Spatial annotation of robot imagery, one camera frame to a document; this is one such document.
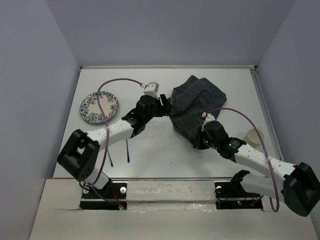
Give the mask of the blue floral plate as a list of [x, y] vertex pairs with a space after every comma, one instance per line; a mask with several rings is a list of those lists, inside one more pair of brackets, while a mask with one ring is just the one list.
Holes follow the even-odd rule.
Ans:
[[[111, 120], [119, 110], [117, 97], [110, 92], [100, 91], [98, 98], [107, 121]], [[98, 105], [96, 92], [84, 98], [80, 104], [79, 113], [81, 118], [89, 124], [100, 125], [105, 123], [105, 119]]]

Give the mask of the dark checked cloth napkin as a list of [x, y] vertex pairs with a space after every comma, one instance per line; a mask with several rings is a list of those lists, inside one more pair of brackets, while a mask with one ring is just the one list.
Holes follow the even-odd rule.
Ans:
[[218, 117], [227, 102], [227, 95], [207, 78], [191, 75], [186, 82], [173, 88], [169, 103], [172, 111], [169, 115], [174, 130], [193, 143], [198, 128], [202, 126], [202, 114], [215, 110], [213, 116]]

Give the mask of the pale yellow paper cup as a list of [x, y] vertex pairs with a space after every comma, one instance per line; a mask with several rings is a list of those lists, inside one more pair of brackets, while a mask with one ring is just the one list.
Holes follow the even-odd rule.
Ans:
[[249, 144], [252, 148], [257, 149], [259, 146], [262, 145], [260, 137], [262, 141], [264, 142], [266, 139], [266, 136], [263, 132], [263, 127], [259, 126], [257, 128], [257, 132], [254, 128], [250, 129], [244, 136], [243, 140]]

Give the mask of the iridescent fork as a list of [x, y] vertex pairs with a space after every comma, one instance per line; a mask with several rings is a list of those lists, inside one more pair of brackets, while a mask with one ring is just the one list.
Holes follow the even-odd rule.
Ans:
[[109, 150], [107, 151], [107, 156], [108, 156], [108, 160], [109, 160], [110, 167], [113, 168], [113, 167], [114, 167], [114, 164], [113, 164], [113, 160], [112, 160], [112, 158], [111, 158], [111, 155], [110, 155], [110, 151], [109, 151]]

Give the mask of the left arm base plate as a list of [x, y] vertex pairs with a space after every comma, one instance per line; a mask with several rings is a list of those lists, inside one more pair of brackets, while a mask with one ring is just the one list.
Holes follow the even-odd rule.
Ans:
[[82, 210], [108, 210], [125, 211], [127, 209], [127, 188], [126, 181], [114, 181], [111, 189], [106, 193], [91, 188], [87, 183], [80, 182], [81, 198], [79, 208]]

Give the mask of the iridescent spoon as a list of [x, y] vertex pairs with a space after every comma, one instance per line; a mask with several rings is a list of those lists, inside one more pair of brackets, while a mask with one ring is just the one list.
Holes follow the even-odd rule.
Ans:
[[131, 162], [130, 159], [130, 151], [129, 151], [129, 143], [128, 143], [128, 139], [125, 140], [126, 143], [126, 156], [127, 156], [127, 163], [129, 164]]

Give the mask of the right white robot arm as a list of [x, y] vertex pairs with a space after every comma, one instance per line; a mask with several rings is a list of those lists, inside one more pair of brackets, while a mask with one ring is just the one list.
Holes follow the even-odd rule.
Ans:
[[248, 170], [236, 173], [230, 183], [235, 196], [257, 193], [279, 199], [301, 217], [307, 217], [320, 201], [320, 181], [311, 166], [266, 157], [245, 141], [228, 136], [223, 125], [216, 120], [206, 121], [198, 128], [193, 146], [198, 150], [212, 148], [222, 158], [261, 174], [257, 176]]

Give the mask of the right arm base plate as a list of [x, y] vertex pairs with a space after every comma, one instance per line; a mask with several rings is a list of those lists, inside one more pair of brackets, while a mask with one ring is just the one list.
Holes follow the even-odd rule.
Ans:
[[214, 184], [215, 206], [217, 210], [263, 210], [262, 196], [247, 192], [241, 186], [241, 181], [250, 172], [241, 170], [230, 181], [220, 181]]

